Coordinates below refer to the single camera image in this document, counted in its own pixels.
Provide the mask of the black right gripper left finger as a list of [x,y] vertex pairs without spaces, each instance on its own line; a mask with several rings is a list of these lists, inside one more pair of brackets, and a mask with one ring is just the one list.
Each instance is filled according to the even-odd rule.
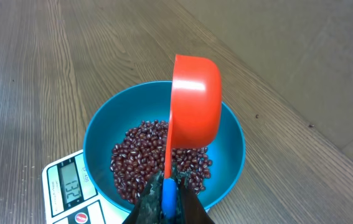
[[134,209],[123,224],[159,224],[161,223],[161,190],[163,174],[154,174],[146,184]]

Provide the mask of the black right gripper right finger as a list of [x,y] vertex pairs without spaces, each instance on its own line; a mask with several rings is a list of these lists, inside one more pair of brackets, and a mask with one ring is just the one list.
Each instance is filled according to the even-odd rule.
[[214,224],[200,203],[194,189],[190,186],[193,180],[191,172],[179,171],[172,165],[172,178],[177,183],[177,207],[175,224]]

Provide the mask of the orange scoop with blue handle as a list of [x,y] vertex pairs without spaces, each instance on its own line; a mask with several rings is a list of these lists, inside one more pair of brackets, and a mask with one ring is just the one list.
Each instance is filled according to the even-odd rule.
[[222,84],[216,64],[203,57],[176,55],[161,199],[165,218],[175,217],[177,207],[172,150],[209,145],[219,130],[221,109]]

